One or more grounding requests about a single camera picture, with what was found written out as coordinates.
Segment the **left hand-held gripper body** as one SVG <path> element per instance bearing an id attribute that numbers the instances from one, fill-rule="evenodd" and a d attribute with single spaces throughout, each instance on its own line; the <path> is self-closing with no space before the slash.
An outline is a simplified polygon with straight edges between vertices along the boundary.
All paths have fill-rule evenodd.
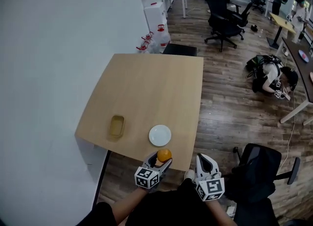
<path id="1" fill-rule="evenodd" d="M 155 167 L 150 167 L 146 164 L 143 164 L 142 166 L 138 167 L 135 172 L 135 185 L 146 190 L 155 188 L 160 183 L 165 169 L 165 164 Z"/>

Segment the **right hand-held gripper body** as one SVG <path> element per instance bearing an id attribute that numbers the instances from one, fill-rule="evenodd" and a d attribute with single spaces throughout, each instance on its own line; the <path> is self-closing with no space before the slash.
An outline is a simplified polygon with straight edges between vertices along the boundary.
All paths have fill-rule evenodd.
<path id="1" fill-rule="evenodd" d="M 224 194 L 224 178 L 219 168 L 209 172 L 196 169 L 196 192 L 202 201 L 217 200 Z"/>

